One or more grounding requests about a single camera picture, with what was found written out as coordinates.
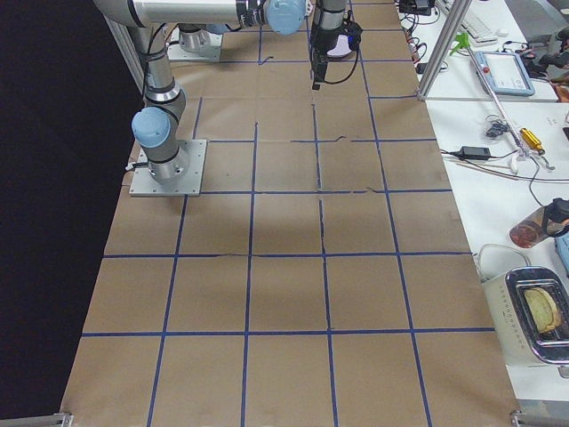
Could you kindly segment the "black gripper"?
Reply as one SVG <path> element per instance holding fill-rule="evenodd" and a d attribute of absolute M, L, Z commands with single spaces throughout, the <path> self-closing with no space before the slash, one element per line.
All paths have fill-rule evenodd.
<path fill-rule="evenodd" d="M 310 62 L 312 68 L 312 90 L 319 91 L 319 81 L 326 81 L 327 67 L 323 66 L 319 70 L 319 81 L 317 76 L 317 67 L 321 63 L 327 61 L 327 53 L 332 50 L 338 41 L 341 28 L 325 29 L 321 27 L 312 27 L 310 32 Z"/>

